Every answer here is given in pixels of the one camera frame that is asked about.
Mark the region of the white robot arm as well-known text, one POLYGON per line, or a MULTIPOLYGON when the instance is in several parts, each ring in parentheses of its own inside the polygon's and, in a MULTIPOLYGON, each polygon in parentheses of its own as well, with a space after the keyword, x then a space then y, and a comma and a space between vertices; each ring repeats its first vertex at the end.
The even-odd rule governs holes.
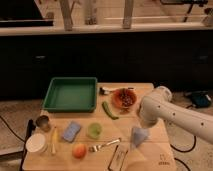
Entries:
POLYGON ((172 93, 165 86, 144 95, 139 109, 141 125, 150 128, 162 118, 213 144, 213 116, 174 105, 171 100, 172 93))

